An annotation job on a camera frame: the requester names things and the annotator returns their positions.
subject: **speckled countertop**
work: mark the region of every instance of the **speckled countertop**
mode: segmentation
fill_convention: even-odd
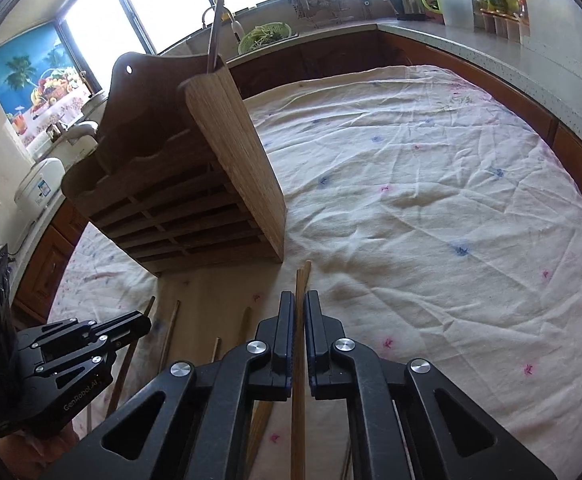
[[[46,228],[49,227],[51,220],[57,213],[58,209],[64,202],[64,195],[61,191],[56,191],[55,196],[46,205],[46,209],[42,211],[42,214],[38,217],[36,222],[31,226],[28,235],[22,242],[22,247],[15,256],[15,261],[9,264],[10,268],[10,293],[8,295],[9,304],[13,303],[13,298],[15,293],[20,286],[20,281],[28,265],[28,261],[33,255],[33,251],[36,250],[37,244],[42,239],[42,235]]]
[[[491,72],[536,100],[582,140],[582,79],[519,43],[503,40],[483,30],[463,30],[433,22],[399,22],[391,18],[344,23],[303,32],[294,38],[235,57],[228,61],[228,66],[295,44],[374,29],[421,41]]]

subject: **silver screw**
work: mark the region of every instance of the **silver screw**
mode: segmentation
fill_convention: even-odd
[[[335,348],[342,352],[350,352],[355,347],[356,342],[347,337],[343,337],[342,339],[335,341]]]
[[[175,377],[186,377],[191,373],[191,365],[189,363],[175,363],[171,366],[170,372]]]
[[[251,341],[247,344],[247,350],[251,354],[262,354],[266,352],[266,343],[264,341]]]
[[[427,371],[431,369],[431,363],[425,361],[424,359],[413,359],[411,361],[411,370],[413,370],[417,374],[425,374]]]

